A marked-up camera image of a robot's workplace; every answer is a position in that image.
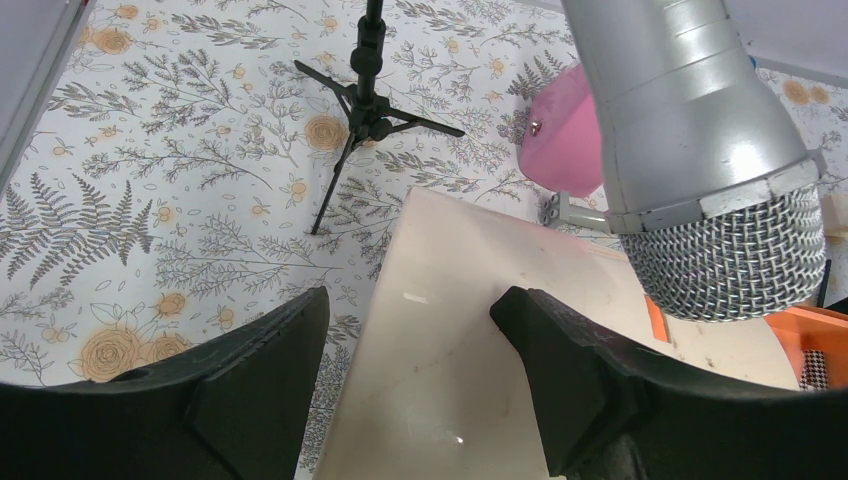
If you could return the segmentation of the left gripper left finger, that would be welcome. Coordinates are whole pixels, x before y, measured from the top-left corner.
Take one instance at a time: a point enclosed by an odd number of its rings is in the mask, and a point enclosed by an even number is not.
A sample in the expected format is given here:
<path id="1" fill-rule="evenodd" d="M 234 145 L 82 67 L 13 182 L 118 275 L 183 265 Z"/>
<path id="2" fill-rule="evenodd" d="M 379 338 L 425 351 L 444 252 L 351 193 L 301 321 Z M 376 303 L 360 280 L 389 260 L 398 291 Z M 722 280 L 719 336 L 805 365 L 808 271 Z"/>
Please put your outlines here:
<path id="1" fill-rule="evenodd" d="M 325 288 L 106 383 L 1 388 L 5 479 L 290 479 L 330 320 Z"/>

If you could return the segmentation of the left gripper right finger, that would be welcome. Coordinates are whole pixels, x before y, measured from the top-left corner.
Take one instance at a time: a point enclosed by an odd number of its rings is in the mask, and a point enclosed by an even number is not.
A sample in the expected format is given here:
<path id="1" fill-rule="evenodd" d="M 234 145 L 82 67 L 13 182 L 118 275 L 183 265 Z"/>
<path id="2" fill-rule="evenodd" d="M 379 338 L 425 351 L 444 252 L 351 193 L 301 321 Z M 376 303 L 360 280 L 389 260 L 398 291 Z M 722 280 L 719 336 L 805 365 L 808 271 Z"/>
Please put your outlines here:
<path id="1" fill-rule="evenodd" d="M 490 316 L 524 366 L 550 476 L 843 479 L 847 393 L 798 392 L 691 366 L 538 289 Z"/>

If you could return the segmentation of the cream round drawer organizer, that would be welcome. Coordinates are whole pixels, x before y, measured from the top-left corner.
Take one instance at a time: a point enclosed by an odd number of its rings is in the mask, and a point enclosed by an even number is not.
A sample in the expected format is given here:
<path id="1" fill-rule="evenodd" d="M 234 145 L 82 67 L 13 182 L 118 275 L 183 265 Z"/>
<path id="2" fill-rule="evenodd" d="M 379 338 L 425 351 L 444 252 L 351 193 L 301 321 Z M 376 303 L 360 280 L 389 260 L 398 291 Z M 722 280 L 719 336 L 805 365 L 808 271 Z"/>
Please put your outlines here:
<path id="1" fill-rule="evenodd" d="M 570 479 L 549 475 L 519 354 L 490 316 L 508 289 L 544 291 L 691 366 L 802 392 L 798 355 L 847 359 L 841 317 L 809 308 L 733 323 L 662 314 L 625 257 L 443 194 L 412 190 L 353 354 L 318 479 Z"/>

